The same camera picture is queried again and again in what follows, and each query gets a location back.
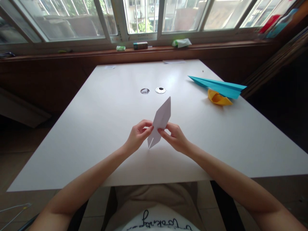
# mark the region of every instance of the table leg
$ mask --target table leg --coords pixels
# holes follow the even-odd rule
[[[115,187],[111,187],[101,231],[105,231],[110,218],[116,213],[117,207],[118,207],[118,200],[116,198],[116,190]]]
[[[241,217],[238,214],[233,198],[227,194],[216,181],[211,181],[211,186],[220,210],[220,214],[227,231],[245,231]]]
[[[67,231],[78,231],[81,224],[84,212],[87,208],[88,200],[75,212],[73,218],[71,219],[70,225]]]

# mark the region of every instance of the white table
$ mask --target white table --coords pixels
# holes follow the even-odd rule
[[[170,121],[210,154],[249,177],[308,174],[308,155],[242,97],[220,107],[189,77],[221,80],[199,60],[181,64],[97,66],[8,191],[60,189],[127,140],[133,125],[153,120],[171,96]],[[167,89],[157,94],[155,88]],[[142,88],[150,90],[141,94]],[[209,180],[164,139],[147,142],[105,186]]]

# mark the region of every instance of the window sill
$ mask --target window sill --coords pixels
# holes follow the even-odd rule
[[[127,54],[144,54],[144,53],[159,53],[159,52],[176,52],[176,51],[205,51],[208,49],[219,48],[236,48],[236,47],[255,47],[255,46],[268,46],[273,45],[279,47],[278,42],[268,41],[238,41],[238,42],[224,42],[224,43],[207,43],[207,44],[193,44],[189,47],[176,48],[172,46],[157,46],[149,47],[143,50],[134,50],[133,48],[127,48],[125,51],[102,50],[102,51],[90,51],[90,52],[72,52],[62,54],[47,54],[47,55],[26,55],[16,56],[8,59],[0,60],[0,63],[15,62],[15,61],[29,61],[29,60],[42,60],[42,59],[57,59],[57,58],[79,58],[79,57],[92,57],[92,56],[109,56],[109,55],[127,55]]]

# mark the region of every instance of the right hand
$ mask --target right hand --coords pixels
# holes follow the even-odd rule
[[[184,136],[180,126],[177,124],[167,123],[166,129],[171,132],[169,135],[164,129],[159,128],[159,134],[169,143],[171,146],[177,150],[185,154],[189,149],[190,142]]]

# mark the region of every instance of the air conditioner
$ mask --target air conditioner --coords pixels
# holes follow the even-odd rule
[[[141,10],[137,10],[137,18],[141,18]],[[136,19],[136,10],[134,10],[134,18]]]

